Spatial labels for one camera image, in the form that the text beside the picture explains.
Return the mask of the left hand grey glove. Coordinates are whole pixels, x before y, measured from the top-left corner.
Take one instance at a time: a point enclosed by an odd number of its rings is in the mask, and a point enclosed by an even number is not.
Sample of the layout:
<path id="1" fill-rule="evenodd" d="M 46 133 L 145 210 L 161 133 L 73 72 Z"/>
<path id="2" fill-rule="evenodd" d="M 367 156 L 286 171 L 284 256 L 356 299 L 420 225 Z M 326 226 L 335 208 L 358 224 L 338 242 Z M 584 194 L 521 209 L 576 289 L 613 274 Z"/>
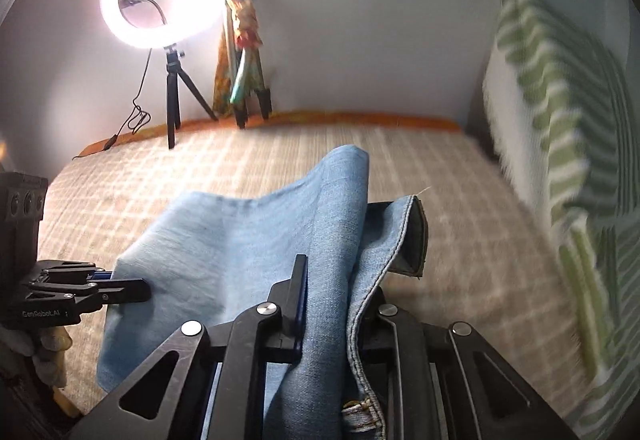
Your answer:
<path id="1" fill-rule="evenodd" d="M 65 388 L 65 353 L 73 339 L 62 326 L 47 327 L 32 333 L 1 327 L 1 342 L 11 351 L 32 359 L 39 379 L 47 386 Z"/>

